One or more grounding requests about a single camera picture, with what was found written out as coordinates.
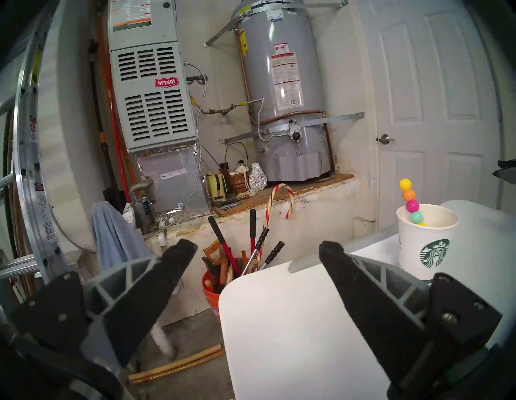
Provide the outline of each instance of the white paper cup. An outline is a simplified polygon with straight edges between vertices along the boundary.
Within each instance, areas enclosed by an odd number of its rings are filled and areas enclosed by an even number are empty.
[[[420,204],[425,227],[410,221],[406,206],[398,208],[399,266],[421,280],[430,280],[446,264],[459,216],[440,205]]]

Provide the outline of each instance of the wooden shelf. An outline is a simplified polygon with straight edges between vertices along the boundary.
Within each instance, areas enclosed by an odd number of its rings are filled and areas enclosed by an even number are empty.
[[[314,178],[310,179],[305,182],[299,182],[299,183],[288,183],[292,191],[295,195],[300,195],[302,193],[307,193],[312,190],[319,189],[324,186],[333,185],[338,182],[346,181],[348,179],[353,178],[353,175],[348,173],[340,173],[340,172],[333,172],[329,177],[326,178]],[[215,214],[224,217],[227,215],[237,214],[241,211],[249,210],[252,208],[256,208],[257,206],[260,206],[262,204],[267,204],[269,201],[270,194],[272,193],[272,190],[274,189],[274,186],[266,187],[263,190],[260,190],[256,195],[251,196],[245,200],[240,200],[240,205],[230,208],[228,210],[220,210],[217,207],[213,207],[213,211]],[[285,188],[281,188],[278,193],[276,193],[276,196],[274,197],[275,201],[278,200],[284,200],[288,199],[289,195]]]

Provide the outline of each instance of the candy cane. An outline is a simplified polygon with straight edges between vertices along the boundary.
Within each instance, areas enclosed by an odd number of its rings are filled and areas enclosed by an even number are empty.
[[[275,188],[272,190],[272,193],[270,194],[269,203],[267,204],[267,210],[265,211],[265,221],[263,223],[264,228],[269,227],[269,216],[270,216],[270,211],[272,209],[272,202],[274,201],[276,192],[282,187],[285,187],[288,190],[288,194],[290,195],[290,200],[291,200],[291,204],[290,204],[290,207],[288,208],[285,219],[288,219],[288,217],[290,217],[290,214],[292,214],[292,212],[294,211],[294,192],[292,192],[292,189],[290,189],[290,187],[284,183],[280,183],[279,185],[276,185]],[[260,249],[260,255],[258,256],[258,259],[262,258],[262,249],[263,249],[263,246]]]

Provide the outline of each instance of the foil tape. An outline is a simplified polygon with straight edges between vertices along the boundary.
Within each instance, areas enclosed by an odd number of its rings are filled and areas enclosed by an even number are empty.
[[[267,186],[267,176],[259,163],[252,164],[252,171],[249,174],[249,187],[253,191],[263,190]]]

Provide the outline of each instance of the plastic ball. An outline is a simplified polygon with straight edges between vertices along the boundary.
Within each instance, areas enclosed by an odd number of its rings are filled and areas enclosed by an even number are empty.
[[[412,182],[410,182],[407,178],[403,178],[399,181],[399,188],[403,191],[409,190],[412,187]]]
[[[410,220],[413,223],[421,223],[423,222],[423,214],[421,214],[419,211],[416,211],[410,215]]]
[[[412,189],[404,190],[403,199],[405,201],[414,200],[415,198],[416,198],[416,192],[414,192]]]
[[[407,210],[409,213],[415,213],[419,210],[419,203],[417,200],[410,200],[407,202]]]

